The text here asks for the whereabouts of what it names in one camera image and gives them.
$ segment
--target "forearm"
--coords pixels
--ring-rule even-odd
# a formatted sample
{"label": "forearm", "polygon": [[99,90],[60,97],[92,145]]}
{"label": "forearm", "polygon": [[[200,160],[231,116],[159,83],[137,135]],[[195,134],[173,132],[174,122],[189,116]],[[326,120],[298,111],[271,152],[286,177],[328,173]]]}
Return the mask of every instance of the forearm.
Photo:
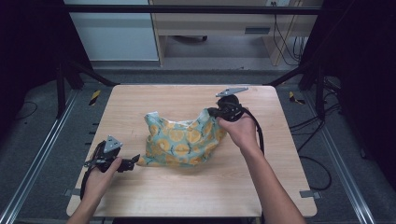
{"label": "forearm", "polygon": [[90,223],[100,200],[84,198],[74,214],[67,220],[67,224]]}
{"label": "forearm", "polygon": [[305,223],[259,148],[242,150],[259,195],[266,223]]}

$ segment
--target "white cabinet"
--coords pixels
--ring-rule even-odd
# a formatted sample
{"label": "white cabinet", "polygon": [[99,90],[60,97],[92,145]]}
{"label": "white cabinet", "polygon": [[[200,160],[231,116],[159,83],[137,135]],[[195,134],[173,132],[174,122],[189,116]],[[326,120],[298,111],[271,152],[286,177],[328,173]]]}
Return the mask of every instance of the white cabinet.
{"label": "white cabinet", "polygon": [[[147,0],[64,0],[65,4],[147,5]],[[91,61],[158,61],[149,13],[70,13]]]}

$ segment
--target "metal bracket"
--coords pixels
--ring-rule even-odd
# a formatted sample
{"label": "metal bracket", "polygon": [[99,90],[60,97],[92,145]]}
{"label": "metal bracket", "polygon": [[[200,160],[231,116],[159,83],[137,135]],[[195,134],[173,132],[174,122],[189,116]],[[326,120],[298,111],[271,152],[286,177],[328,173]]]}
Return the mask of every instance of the metal bracket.
{"label": "metal bracket", "polygon": [[216,97],[223,97],[223,96],[228,96],[228,95],[233,95],[236,94],[240,91],[247,91],[248,87],[242,87],[242,88],[229,88],[226,89],[225,91],[219,92],[216,94]]}
{"label": "metal bracket", "polygon": [[71,197],[72,195],[79,196],[80,189],[65,189],[63,196]]}
{"label": "metal bracket", "polygon": [[314,198],[315,200],[322,198],[319,191],[312,191],[312,190],[300,190],[300,196],[302,198]]}
{"label": "metal bracket", "polygon": [[107,153],[109,151],[112,151],[116,148],[122,147],[122,142],[120,142],[119,140],[117,140],[116,138],[114,138],[113,136],[109,135],[107,137],[107,141],[105,144],[105,149],[104,152]]}

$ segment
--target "yellow patterned fabric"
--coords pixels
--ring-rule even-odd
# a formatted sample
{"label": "yellow patterned fabric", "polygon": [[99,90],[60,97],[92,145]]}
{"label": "yellow patterned fabric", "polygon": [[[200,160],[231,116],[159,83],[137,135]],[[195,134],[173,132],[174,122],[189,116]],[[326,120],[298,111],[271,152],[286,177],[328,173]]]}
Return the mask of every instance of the yellow patterned fabric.
{"label": "yellow patterned fabric", "polygon": [[145,116],[150,135],[140,166],[191,167],[207,161],[226,132],[204,109],[196,120],[174,122],[158,112]]}

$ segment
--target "black tool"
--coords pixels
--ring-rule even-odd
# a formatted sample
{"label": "black tool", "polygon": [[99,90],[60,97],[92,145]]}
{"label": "black tool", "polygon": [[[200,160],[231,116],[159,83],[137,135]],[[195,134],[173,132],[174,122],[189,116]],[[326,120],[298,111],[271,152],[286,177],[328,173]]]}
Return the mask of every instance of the black tool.
{"label": "black tool", "polygon": [[[82,179],[81,191],[79,194],[80,199],[84,196],[85,185],[87,183],[88,177],[90,176],[91,170],[97,167],[102,173],[107,171],[111,163],[117,158],[122,147],[122,142],[115,139],[113,136],[109,135],[106,141],[102,141],[98,144],[95,151],[92,154],[92,158],[84,163],[88,170],[84,174]],[[124,171],[129,171],[134,169],[134,164],[139,161],[140,154],[134,156],[130,160],[122,159],[121,165],[117,171],[122,173]]]}
{"label": "black tool", "polygon": [[250,111],[239,104],[238,97],[234,95],[234,93],[246,91],[247,89],[248,88],[233,88],[216,94],[216,96],[221,97],[217,102],[219,108],[210,107],[207,109],[207,112],[209,113],[209,116],[215,118],[220,117],[230,122],[239,120],[244,113],[249,114],[256,123],[257,132],[259,133],[260,149],[262,150],[262,153],[264,153],[264,140],[262,137],[262,128],[260,127],[259,122],[254,118]]}

